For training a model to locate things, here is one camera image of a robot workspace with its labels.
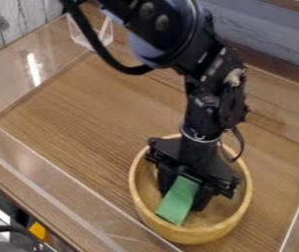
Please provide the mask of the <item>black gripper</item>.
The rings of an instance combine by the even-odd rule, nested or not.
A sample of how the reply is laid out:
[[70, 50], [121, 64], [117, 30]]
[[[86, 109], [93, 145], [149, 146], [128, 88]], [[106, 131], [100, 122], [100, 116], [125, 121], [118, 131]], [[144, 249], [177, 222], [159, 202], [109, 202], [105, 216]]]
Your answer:
[[213, 195], [232, 198], [242, 177], [231, 164], [243, 152], [229, 155], [220, 140], [208, 143], [192, 141], [185, 136], [149, 138], [145, 158], [157, 167], [157, 182], [165, 195], [179, 175], [199, 184], [191, 209], [201, 212]]

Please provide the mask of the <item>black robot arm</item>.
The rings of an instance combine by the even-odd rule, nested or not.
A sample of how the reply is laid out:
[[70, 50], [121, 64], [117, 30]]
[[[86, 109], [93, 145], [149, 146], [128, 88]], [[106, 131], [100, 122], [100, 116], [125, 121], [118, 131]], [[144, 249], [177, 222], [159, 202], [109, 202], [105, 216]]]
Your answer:
[[126, 29], [129, 45], [141, 64], [116, 61], [73, 0], [58, 0], [102, 60], [118, 72], [143, 75], [169, 68], [184, 76], [187, 110], [180, 136], [152, 138], [145, 158], [155, 163], [159, 189], [168, 194], [181, 176], [196, 183], [191, 208], [201, 211], [211, 198], [232, 198], [242, 176], [236, 161], [224, 153], [221, 135], [240, 136], [246, 121], [246, 65], [235, 50], [217, 37], [211, 13], [197, 0], [97, 0], [102, 12]]

